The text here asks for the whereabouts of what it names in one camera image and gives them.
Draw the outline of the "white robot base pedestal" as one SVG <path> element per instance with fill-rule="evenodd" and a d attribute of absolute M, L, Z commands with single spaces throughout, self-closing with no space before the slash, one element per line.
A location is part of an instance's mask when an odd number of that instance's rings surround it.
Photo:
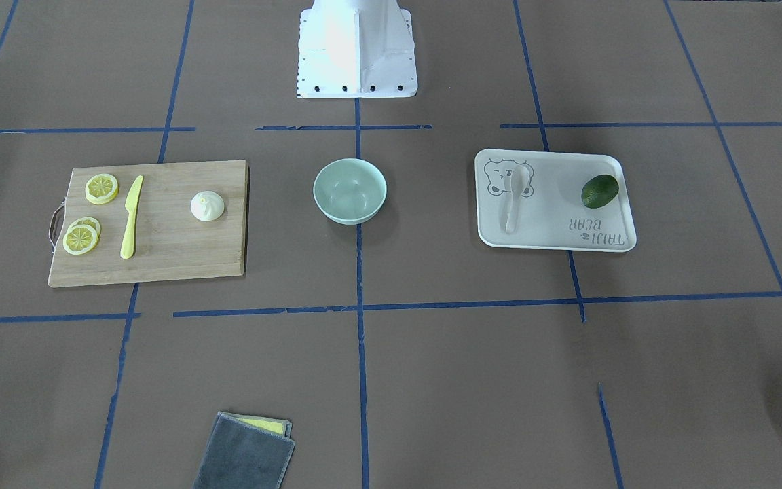
<path fill-rule="evenodd" d="M 296 96 L 397 98 L 418 92 L 409 10 L 396 1 L 314 1 L 300 13 Z"/>

